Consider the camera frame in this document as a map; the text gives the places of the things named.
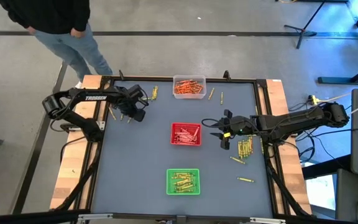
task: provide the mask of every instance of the concrete floor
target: concrete floor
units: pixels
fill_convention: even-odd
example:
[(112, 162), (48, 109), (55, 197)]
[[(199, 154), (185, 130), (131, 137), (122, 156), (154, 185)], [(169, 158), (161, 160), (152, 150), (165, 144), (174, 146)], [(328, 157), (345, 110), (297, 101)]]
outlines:
[[(273, 0), (92, 0), (94, 31), (195, 30), (286, 31), (284, 24), (304, 26), (319, 3), (280, 4)], [(310, 29), (318, 32), (358, 32), (353, 27), (358, 0), (327, 4)], [(22, 30), (0, 7), (0, 30)], [(96, 37), (111, 66), (128, 75), (206, 75), (282, 79), (288, 105), (310, 94), (331, 98), (358, 86), (319, 85), (320, 76), (351, 77), (358, 73), (358, 39), (305, 39), (295, 49), (288, 37)], [(16, 185), (24, 171), (35, 133), (44, 113), (41, 101), (53, 87), (61, 61), (33, 37), (0, 36), (0, 214), (9, 212)], [(77, 82), (68, 69), (62, 89)], [(350, 98), (339, 102), (350, 105)], [(322, 133), (328, 128), (321, 128)], [(335, 141), (337, 137), (348, 141)], [(66, 135), (48, 132), (25, 212), (46, 211)], [(322, 136), (334, 156), (350, 152), (350, 133)], [(300, 142), (300, 149), (310, 146)], [(330, 157), (317, 143), (313, 160)]]

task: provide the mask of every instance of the tripod stand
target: tripod stand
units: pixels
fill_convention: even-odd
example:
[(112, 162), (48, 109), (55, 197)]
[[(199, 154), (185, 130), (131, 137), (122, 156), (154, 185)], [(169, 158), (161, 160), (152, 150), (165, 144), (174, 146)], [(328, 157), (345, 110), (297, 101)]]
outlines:
[(288, 27), (288, 28), (291, 28), (291, 29), (295, 29), (297, 32), (298, 30), (300, 31), (299, 33), (299, 40), (298, 40), (298, 44), (296, 45), (296, 49), (299, 49), (301, 47), (301, 43), (302, 43), (302, 40), (303, 40), (303, 36), (305, 34), (309, 34), (307, 35), (307, 37), (312, 37), (312, 36), (315, 36), (317, 35), (317, 32), (315, 31), (308, 31), (306, 30), (306, 28), (309, 26), (310, 22), (314, 19), (314, 17), (317, 15), (318, 11), (320, 11), (320, 9), (322, 8), (322, 6), (324, 5), (324, 3), (326, 2), (327, 0), (324, 0), (319, 8), (316, 10), (316, 12), (313, 14), (313, 16), (309, 19), (308, 23), (305, 25), (305, 27), (302, 29), (302, 28), (299, 28), (299, 27), (293, 27), (293, 26), (289, 26), (289, 25), (284, 25), (284, 27)]

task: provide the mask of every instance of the black jacket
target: black jacket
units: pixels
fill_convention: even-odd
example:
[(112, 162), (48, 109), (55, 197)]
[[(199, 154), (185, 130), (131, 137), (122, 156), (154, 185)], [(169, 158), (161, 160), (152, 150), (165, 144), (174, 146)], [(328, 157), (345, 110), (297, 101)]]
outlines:
[(9, 18), (49, 34), (84, 31), (90, 18), (90, 0), (0, 0)]

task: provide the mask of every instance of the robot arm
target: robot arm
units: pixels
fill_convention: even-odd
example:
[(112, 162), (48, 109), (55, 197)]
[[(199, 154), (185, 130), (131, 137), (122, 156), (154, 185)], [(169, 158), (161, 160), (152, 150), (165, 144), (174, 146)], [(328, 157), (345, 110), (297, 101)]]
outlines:
[[(139, 85), (129, 89), (119, 86), (110, 86), (105, 90), (72, 88), (46, 97), (42, 105), (49, 118), (66, 120), (80, 127), (88, 141), (97, 142), (102, 139), (102, 131), (93, 118), (84, 118), (72, 111), (75, 105), (82, 101), (107, 101), (113, 108), (118, 108), (123, 115), (141, 122), (145, 115), (143, 108), (149, 105), (147, 101), (142, 100), (143, 93), (144, 90)], [(70, 101), (65, 105), (61, 98), (68, 98)], [(144, 107), (139, 109), (136, 106), (138, 102)]]
[(221, 118), (216, 124), (208, 126), (218, 128), (223, 133), (211, 133), (221, 140), (221, 147), (230, 148), (229, 139), (236, 135), (256, 134), (264, 142), (270, 144), (283, 144), (292, 134), (299, 134), (303, 131), (329, 126), (341, 128), (349, 122), (343, 105), (337, 103), (321, 103), (314, 108), (283, 114), (280, 116), (258, 115), (246, 118), (243, 116), (232, 116), (229, 110), (224, 110), (226, 117)]

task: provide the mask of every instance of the person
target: person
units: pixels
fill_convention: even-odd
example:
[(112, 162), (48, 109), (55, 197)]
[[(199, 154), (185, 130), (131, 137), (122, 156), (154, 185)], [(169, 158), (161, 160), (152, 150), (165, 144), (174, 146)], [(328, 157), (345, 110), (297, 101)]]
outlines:
[(88, 24), (90, 0), (0, 0), (9, 18), (34, 35), (73, 68), (80, 79), (91, 74), (112, 75)]

